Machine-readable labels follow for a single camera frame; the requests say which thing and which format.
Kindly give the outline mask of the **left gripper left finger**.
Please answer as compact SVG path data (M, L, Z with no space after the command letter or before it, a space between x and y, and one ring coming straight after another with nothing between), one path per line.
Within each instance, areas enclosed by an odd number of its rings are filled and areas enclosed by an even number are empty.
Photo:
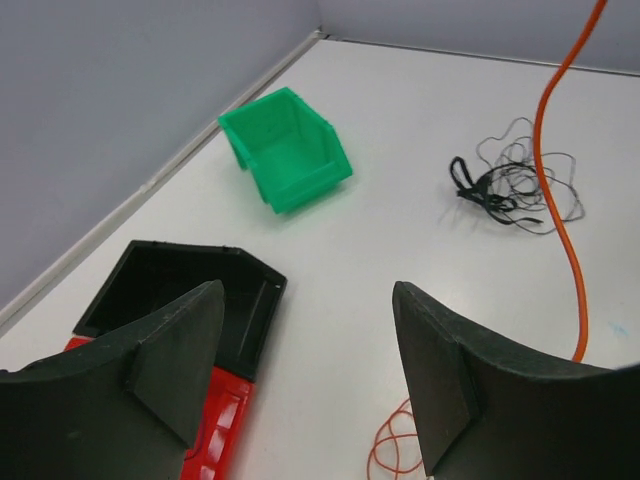
M84 345L2 371L2 478L179 478L223 318L223 285L208 281Z

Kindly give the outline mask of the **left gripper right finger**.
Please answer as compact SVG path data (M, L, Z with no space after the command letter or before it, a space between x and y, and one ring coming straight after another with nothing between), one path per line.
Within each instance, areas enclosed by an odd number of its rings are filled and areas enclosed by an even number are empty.
M635 479L639 369L508 339L399 281L397 342L425 472L436 479Z

